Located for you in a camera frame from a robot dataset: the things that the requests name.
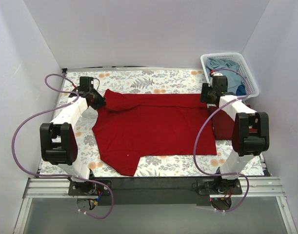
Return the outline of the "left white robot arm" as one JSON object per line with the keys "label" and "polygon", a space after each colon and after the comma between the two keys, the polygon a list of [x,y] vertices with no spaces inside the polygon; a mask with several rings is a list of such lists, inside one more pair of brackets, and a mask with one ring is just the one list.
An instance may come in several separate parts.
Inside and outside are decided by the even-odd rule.
{"label": "left white robot arm", "polygon": [[78,156],[78,145],[74,127],[89,108],[98,110],[106,105],[105,98],[94,87],[97,78],[80,77],[79,85],[68,92],[68,101],[61,112],[50,122],[40,126],[40,147],[42,160],[64,170],[74,181],[79,182],[80,190],[91,195],[96,191],[96,182],[90,179],[91,171]]}

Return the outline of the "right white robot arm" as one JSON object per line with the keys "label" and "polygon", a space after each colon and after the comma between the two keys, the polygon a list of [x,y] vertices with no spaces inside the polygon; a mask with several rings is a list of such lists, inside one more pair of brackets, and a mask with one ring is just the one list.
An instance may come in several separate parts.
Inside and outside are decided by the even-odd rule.
{"label": "right white robot arm", "polygon": [[241,171],[255,156],[267,151],[270,145],[269,116],[266,112],[257,112],[243,103],[245,97],[236,96],[227,91],[227,77],[219,72],[211,74],[210,83],[204,83],[201,90],[201,102],[214,104],[218,107],[203,123],[193,148],[196,160],[196,149],[199,137],[215,114],[224,111],[233,121],[232,151],[225,163],[215,174],[202,171],[203,174],[219,177],[214,180],[214,190],[219,194],[226,193],[231,188],[230,180],[244,176]]}

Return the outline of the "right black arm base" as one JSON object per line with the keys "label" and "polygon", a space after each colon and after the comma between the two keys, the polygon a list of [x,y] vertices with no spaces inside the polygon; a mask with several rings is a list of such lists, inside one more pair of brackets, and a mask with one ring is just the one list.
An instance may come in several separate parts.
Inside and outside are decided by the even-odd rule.
{"label": "right black arm base", "polygon": [[242,188],[236,180],[200,180],[191,185],[199,195],[241,195]]}

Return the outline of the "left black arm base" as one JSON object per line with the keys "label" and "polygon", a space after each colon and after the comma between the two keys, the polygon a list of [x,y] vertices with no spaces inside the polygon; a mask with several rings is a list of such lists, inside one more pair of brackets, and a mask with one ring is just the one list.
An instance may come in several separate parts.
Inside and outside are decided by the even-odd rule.
{"label": "left black arm base", "polygon": [[68,195],[105,195],[109,196],[109,190],[104,185],[91,182],[70,182]]}

